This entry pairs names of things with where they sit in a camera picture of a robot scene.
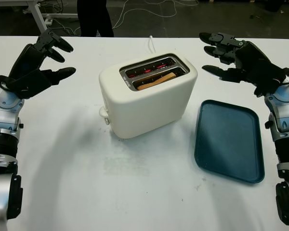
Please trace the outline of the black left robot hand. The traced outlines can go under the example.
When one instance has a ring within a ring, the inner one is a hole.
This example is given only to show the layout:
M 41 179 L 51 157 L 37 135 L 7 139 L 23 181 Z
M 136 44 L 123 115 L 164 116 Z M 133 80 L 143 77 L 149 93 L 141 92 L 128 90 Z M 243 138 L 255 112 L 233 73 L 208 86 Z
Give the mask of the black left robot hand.
M 9 77 L 18 80 L 34 70 L 39 70 L 47 57 L 63 63 L 65 61 L 64 57 L 54 47 L 65 52 L 72 52 L 74 50 L 66 40 L 48 28 L 38 36 L 36 43 L 27 44 L 24 47 L 12 66 Z

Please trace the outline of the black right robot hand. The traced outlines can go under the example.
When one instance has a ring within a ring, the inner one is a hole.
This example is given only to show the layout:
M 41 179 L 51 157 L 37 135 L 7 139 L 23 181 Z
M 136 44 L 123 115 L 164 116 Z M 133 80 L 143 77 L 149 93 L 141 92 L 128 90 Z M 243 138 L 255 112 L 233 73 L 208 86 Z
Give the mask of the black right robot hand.
M 285 70 L 273 64 L 269 58 L 252 42 L 237 40 L 225 33 L 199 34 L 201 41 L 207 43 L 206 54 L 218 58 L 223 64 L 235 64 L 235 68 L 223 70 L 213 65 L 202 69 L 218 76 L 223 81 L 239 83 L 245 81 L 256 86 L 255 95 L 274 93 L 286 79 Z

